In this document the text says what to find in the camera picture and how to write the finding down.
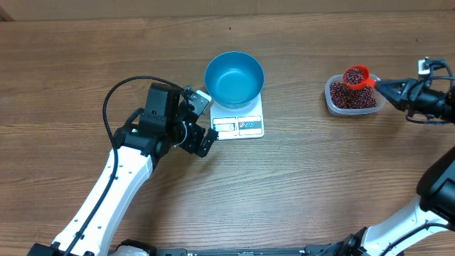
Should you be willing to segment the red scoop blue handle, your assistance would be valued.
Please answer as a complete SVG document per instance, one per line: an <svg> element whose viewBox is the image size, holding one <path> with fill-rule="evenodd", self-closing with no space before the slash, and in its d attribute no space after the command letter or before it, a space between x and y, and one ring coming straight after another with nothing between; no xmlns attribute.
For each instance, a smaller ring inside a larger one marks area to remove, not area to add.
<svg viewBox="0 0 455 256"><path fill-rule="evenodd" d="M364 65L349 67L343 74L343 82L351 90L362 90L365 87L375 88L376 84L376 81L370 76L370 71Z"/></svg>

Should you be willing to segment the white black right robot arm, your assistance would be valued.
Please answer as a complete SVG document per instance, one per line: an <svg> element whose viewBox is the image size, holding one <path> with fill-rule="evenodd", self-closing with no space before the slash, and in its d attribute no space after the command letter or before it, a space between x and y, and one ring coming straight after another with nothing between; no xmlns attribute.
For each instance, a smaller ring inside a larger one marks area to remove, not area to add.
<svg viewBox="0 0 455 256"><path fill-rule="evenodd" d="M454 78L447 92L430 88L438 77L386 80L375 89L397 110L454 123ZM430 235L454 230L454 149L431 165L417 184L417 197L380 224L363 228L334 245L333 255L401 255Z"/></svg>

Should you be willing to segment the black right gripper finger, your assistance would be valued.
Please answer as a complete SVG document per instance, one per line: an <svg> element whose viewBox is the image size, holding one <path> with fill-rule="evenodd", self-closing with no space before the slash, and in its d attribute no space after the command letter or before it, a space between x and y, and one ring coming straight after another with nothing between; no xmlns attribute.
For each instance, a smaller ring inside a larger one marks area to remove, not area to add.
<svg viewBox="0 0 455 256"><path fill-rule="evenodd" d="M407 93L409 87L416 84L414 78L405 78L400 80L381 80L375 83L375 89L382 95L402 95Z"/></svg>
<svg viewBox="0 0 455 256"><path fill-rule="evenodd" d="M407 100L403 97L402 87L400 85L376 85L375 89L389 102L399 110L407 110Z"/></svg>

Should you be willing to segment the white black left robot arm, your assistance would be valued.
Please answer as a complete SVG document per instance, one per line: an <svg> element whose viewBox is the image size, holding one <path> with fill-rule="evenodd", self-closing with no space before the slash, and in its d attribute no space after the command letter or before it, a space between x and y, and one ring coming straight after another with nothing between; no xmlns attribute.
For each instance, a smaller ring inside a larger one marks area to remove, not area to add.
<svg viewBox="0 0 455 256"><path fill-rule="evenodd" d="M34 244L30 255L154 255L154 247L125 240L110 250L112 238L132 199L151 177L159 160L177 146L207 155L218 133L197 125L212 105L211 96L191 87L153 83L144 107L109 132L112 150L85 202L50 245Z"/></svg>

